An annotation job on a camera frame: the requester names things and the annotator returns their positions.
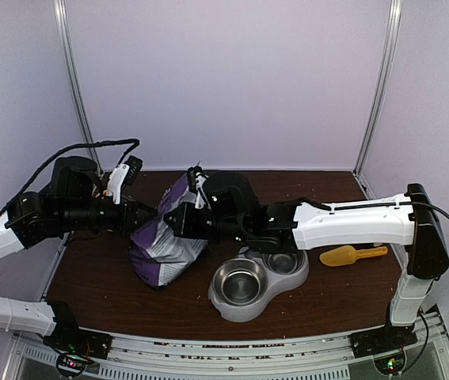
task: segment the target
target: black bracket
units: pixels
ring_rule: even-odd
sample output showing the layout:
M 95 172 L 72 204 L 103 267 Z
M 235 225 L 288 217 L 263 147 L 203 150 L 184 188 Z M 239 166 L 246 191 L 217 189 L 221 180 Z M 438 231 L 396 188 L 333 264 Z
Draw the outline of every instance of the black bracket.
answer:
M 437 214 L 423 204 L 432 204 L 420 184 L 409 184 L 407 196 L 417 204 L 409 216 L 414 220 L 414 239 L 410 247 L 407 272 L 418 279 L 437 279 L 449 268 L 444 235 Z
M 378 355 L 394 351 L 417 342 L 414 325 L 407 327 L 392 326 L 390 306 L 386 308 L 386 324 L 377 329 L 355 332 L 349 336 L 355 358 Z
M 112 336 L 102 332 L 82 330 L 65 302 L 48 302 L 55 314 L 57 325 L 44 343 L 62 352 L 86 357 L 107 359 L 112 345 Z

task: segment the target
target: aluminum frame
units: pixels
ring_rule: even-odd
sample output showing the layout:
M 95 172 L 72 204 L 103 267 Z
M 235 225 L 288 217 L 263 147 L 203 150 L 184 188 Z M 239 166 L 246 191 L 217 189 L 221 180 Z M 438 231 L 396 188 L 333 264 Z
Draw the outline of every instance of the aluminum frame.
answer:
M 447 331 L 437 312 L 425 317 L 429 341 L 436 346 L 436 356 L 443 368 L 444 378 L 449 380 Z M 409 346 L 409 349 L 419 348 L 424 343 L 425 327 L 420 318 L 417 319 L 414 331 L 418 342 Z M 339 373 L 346 374 L 341 377 L 346 379 L 349 378 L 349 365 L 372 358 L 354 358 L 348 339 L 351 333 L 245 341 L 165 340 L 112 333 L 113 342 L 108 359 L 96 359 L 98 366 L 89 368 L 85 374 L 107 379 L 238 380 L 311 378 L 311 375 L 318 379 L 318 374 L 324 378 L 324 373 Z M 56 354 L 43 346 L 37 336 L 22 333 L 15 342 L 2 380 L 20 380 L 17 374 L 23 358 L 48 365 L 55 363 Z
M 354 174 L 358 177 L 361 175 L 365 161 L 367 160 L 372 138 L 374 137 L 375 129 L 377 128 L 377 124 L 379 122 L 382 103 L 384 102 L 384 98 L 386 96 L 388 79 L 390 77 L 391 67 L 393 65 L 394 55 L 397 49 L 398 31 L 400 30 L 401 21 L 401 4 L 402 0 L 391 0 L 390 16 L 386 27 L 386 36 L 384 40 L 384 49 L 382 51 L 379 78 L 377 81 L 377 86 L 375 87 L 374 100 L 372 101 L 372 107 L 368 117 L 367 129 L 365 130 L 363 143 L 354 168 Z
M 85 106 L 83 104 L 82 91 L 78 81 L 76 64 L 74 62 L 73 48 L 71 45 L 69 25 L 67 24 L 66 0 L 54 0 L 55 19 L 59 29 L 60 41 L 63 46 L 64 59 L 66 60 L 67 75 L 69 77 L 71 96 L 73 97 L 74 109 L 78 117 L 78 124 L 82 132 L 82 136 L 86 143 L 94 143 L 92 132 L 90 131 L 89 121 Z M 101 163 L 97 156 L 95 148 L 88 148 L 90 157 L 97 163 L 99 172 L 102 173 Z

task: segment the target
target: black cable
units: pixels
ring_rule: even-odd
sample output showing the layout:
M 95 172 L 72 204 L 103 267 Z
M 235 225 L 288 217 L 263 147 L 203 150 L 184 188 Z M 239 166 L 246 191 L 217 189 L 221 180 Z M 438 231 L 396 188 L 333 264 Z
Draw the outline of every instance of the black cable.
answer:
M 6 205 L 0 210 L 0 216 L 10 208 L 10 206 L 20 198 L 20 196 L 29 188 L 29 186 L 34 182 L 34 180 L 37 178 L 37 176 L 40 175 L 40 173 L 48 166 L 52 161 L 54 161 L 58 156 L 65 154 L 66 152 L 70 150 L 75 149 L 90 149 L 90 148 L 102 148 L 103 146 L 117 146 L 117 145 L 131 145 L 129 148 L 127 148 L 122 155 L 122 157 L 119 160 L 119 163 L 122 162 L 124 157 L 129 154 L 133 149 L 135 149 L 139 145 L 138 139 L 123 139 L 123 140 L 106 140 L 106 141 L 100 141 L 100 142 L 92 142 L 92 143 L 86 143 L 82 142 L 79 144 L 73 144 L 66 146 L 65 148 L 62 148 L 61 150 L 57 151 L 55 154 L 53 154 L 48 160 L 43 162 L 39 168 L 36 169 L 34 174 L 29 178 L 29 180 L 21 187 L 21 189 L 18 191 L 18 193 L 11 198 Z
M 401 373 L 401 374 L 404 374 L 405 372 L 407 372 L 408 370 L 410 370 L 413 366 L 414 366 L 414 364 L 416 364 L 417 363 L 417 361 L 420 359 L 420 357 L 423 355 L 423 352 L 424 352 L 424 350 L 425 350 L 425 348 L 427 347 L 427 344 L 428 344 L 428 335 L 429 335 L 429 333 L 430 333 L 430 329 L 428 328 L 428 323 L 427 323 L 427 321 L 424 319 L 424 317 L 423 317 L 423 314 L 422 313 L 420 313 L 420 317 L 421 317 L 421 320 L 423 321 L 423 323 L 424 323 L 424 327 L 425 327 L 425 329 L 426 329 L 426 336 L 425 336 L 425 338 L 424 338 L 424 343 L 423 343 L 423 347 L 421 347 L 421 350 L 420 350 L 420 353 L 419 354 L 417 354 L 417 357 L 405 368 L 405 369 L 403 369 L 403 370 L 401 370 L 399 373 Z
M 406 206 L 407 204 L 403 204 L 407 202 L 400 202 L 398 206 Z M 397 206 L 395 202 L 384 202 L 384 203 L 364 203 L 364 204 L 352 204 L 349 206 L 340 206 L 335 207 L 335 211 L 344 211 L 344 210 L 357 210 L 359 208 L 374 208 L 374 207 L 390 207 Z
M 293 200 L 288 200 L 287 202 L 284 202 L 284 204 L 298 204 L 300 202 L 308 203 L 310 206 L 316 207 L 320 210 L 324 210 L 324 211 L 332 210 L 332 208 L 330 206 L 328 206 L 327 204 L 318 202 L 317 200 L 306 198 L 305 196 L 300 196 L 299 198 L 296 198 Z

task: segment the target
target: purple bag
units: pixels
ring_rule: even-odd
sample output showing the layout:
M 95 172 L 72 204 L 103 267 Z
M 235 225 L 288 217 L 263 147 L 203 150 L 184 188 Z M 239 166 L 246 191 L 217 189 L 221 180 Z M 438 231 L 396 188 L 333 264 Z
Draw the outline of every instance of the purple bag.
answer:
M 175 237 L 162 220 L 182 202 L 195 202 L 187 177 L 169 188 L 158 205 L 158 217 L 131 234 L 129 260 L 136 274 L 151 287 L 162 287 L 176 279 L 207 246 L 206 240 Z

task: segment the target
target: stainless steel bowl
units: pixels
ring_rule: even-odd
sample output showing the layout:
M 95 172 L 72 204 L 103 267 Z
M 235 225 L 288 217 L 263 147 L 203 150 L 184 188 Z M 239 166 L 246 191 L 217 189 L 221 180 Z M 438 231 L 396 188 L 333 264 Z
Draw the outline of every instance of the stainless steel bowl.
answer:
M 268 277 L 264 269 L 249 259 L 231 259 L 217 269 L 212 280 L 217 296 L 234 306 L 254 303 L 266 291 Z
M 304 262 L 305 254 L 303 251 L 294 254 L 278 253 L 276 255 L 263 255 L 264 266 L 279 275 L 296 273 Z

